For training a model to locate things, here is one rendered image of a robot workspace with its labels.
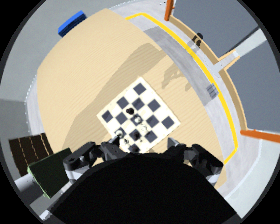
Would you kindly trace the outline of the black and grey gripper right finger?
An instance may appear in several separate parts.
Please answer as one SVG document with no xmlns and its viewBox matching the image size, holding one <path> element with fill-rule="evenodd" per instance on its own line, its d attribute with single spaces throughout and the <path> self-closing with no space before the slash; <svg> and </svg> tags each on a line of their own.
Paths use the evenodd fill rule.
<svg viewBox="0 0 280 224">
<path fill-rule="evenodd" d="M 186 144 L 179 143 L 172 137 L 168 137 L 167 139 L 167 150 L 154 156 L 154 158 L 157 157 L 176 160 L 182 163 L 184 160 L 189 160 L 192 167 L 202 173 L 213 187 L 215 186 L 224 166 L 219 159 L 201 145 L 192 144 L 192 147 L 187 147 Z"/>
</svg>

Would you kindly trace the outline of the chessboard with chess pieces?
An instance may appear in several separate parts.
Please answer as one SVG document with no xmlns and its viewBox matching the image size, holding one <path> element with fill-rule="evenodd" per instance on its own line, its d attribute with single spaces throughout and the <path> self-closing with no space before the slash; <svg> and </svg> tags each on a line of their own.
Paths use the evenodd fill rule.
<svg viewBox="0 0 280 224">
<path fill-rule="evenodd" d="M 127 108 L 133 108 L 134 114 L 126 113 Z M 132 152 L 132 147 L 137 146 L 138 152 L 145 153 L 181 124 L 142 77 L 113 99 L 97 117 L 111 136 L 119 130 L 123 132 L 120 146 L 125 152 Z M 139 123 L 136 117 L 141 119 Z M 147 126 L 144 132 L 141 125 Z M 137 141 L 133 138 L 134 132 L 139 133 Z M 129 143 L 123 146 L 125 139 Z"/>
</svg>

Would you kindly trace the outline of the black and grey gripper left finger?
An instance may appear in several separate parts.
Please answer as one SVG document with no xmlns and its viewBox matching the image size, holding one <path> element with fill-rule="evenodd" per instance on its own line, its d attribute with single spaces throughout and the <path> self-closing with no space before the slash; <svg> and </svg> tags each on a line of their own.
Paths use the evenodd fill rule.
<svg viewBox="0 0 280 224">
<path fill-rule="evenodd" d="M 119 147 L 120 137 L 115 136 L 107 142 L 101 142 L 101 145 L 96 145 L 96 143 L 92 141 L 87 142 L 67 156 L 63 159 L 63 164 L 70 183 L 73 184 L 86 170 L 91 168 L 97 158 L 102 158 L 104 162 L 109 159 L 134 157 L 130 153 L 124 152 Z"/>
</svg>

